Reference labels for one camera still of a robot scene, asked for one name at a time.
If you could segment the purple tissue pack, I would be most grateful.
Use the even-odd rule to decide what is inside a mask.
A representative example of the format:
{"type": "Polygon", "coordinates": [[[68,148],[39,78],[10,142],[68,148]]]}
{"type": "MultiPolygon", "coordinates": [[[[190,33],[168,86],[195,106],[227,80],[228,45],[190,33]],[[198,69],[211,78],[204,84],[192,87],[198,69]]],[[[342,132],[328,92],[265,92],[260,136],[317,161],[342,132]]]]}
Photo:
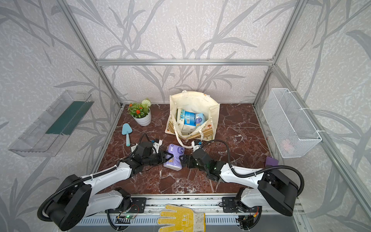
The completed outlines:
{"type": "Polygon", "coordinates": [[[185,154],[185,149],[181,146],[170,144],[167,148],[167,162],[163,164],[165,168],[169,168],[175,171],[182,169],[180,157],[185,154]]]}

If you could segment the cream floral canvas tote bag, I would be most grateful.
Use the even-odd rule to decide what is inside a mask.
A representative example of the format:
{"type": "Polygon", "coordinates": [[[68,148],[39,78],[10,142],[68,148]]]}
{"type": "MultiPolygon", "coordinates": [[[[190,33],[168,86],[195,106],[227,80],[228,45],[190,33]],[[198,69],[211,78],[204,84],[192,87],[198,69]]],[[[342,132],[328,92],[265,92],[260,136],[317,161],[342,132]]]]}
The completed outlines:
{"type": "Polygon", "coordinates": [[[182,91],[170,96],[170,115],[165,133],[176,136],[180,146],[184,140],[215,139],[220,104],[209,95],[195,91],[182,91]]]}

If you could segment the light blue cartoon tissue pack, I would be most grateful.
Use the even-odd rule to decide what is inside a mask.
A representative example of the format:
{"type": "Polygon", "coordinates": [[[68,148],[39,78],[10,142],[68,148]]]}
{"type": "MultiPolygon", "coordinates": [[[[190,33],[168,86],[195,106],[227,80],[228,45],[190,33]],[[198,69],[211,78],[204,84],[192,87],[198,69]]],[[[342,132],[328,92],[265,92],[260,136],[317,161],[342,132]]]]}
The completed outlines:
{"type": "Polygon", "coordinates": [[[198,113],[195,115],[195,126],[199,127],[206,121],[203,113],[198,113]]]}

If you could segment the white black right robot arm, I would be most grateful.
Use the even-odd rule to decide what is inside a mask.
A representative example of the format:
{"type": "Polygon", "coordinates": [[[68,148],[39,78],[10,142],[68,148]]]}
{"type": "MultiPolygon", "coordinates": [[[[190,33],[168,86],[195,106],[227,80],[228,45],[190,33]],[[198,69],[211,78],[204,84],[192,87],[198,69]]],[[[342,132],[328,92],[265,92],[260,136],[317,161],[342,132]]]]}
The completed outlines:
{"type": "Polygon", "coordinates": [[[182,166],[204,171],[212,181],[241,185],[234,200],[238,211],[270,206],[281,215],[293,215],[296,198],[305,185],[299,170],[287,165],[249,169],[234,166],[230,161],[215,161],[204,149],[208,144],[193,144],[192,155],[180,156],[182,166]]]}

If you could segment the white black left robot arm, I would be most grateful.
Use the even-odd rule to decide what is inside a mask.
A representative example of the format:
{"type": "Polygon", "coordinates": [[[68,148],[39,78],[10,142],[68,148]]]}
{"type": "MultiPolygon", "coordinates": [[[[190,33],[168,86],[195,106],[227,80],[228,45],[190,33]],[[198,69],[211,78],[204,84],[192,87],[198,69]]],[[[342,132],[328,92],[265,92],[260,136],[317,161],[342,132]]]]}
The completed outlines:
{"type": "Polygon", "coordinates": [[[122,188],[107,193],[101,191],[133,177],[146,166],[158,166],[173,158],[173,154],[160,146],[154,142],[139,143],[127,158],[120,159],[111,168],[84,177],[68,176],[56,192],[40,205],[38,219],[54,222],[59,229],[67,231],[83,218],[98,212],[130,209],[131,195],[122,188]]]}

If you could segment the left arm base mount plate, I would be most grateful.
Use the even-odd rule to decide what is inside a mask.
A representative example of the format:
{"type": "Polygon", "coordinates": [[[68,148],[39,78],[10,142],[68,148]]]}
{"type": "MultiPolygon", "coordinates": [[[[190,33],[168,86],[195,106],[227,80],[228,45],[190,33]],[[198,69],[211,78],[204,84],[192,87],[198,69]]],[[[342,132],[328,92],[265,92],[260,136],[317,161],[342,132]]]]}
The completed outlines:
{"type": "Polygon", "coordinates": [[[125,198],[117,210],[121,213],[143,213],[147,199],[145,197],[125,198]]]}

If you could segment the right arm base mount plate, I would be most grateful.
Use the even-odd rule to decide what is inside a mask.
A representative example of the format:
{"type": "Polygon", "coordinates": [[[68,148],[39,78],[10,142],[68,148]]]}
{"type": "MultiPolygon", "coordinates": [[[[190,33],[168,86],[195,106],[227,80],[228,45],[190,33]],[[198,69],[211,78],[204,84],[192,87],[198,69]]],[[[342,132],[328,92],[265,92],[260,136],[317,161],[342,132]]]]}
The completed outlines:
{"type": "Polygon", "coordinates": [[[222,197],[222,201],[218,204],[223,208],[224,213],[257,213],[261,210],[260,206],[247,207],[241,201],[235,200],[234,197],[222,197]]]}

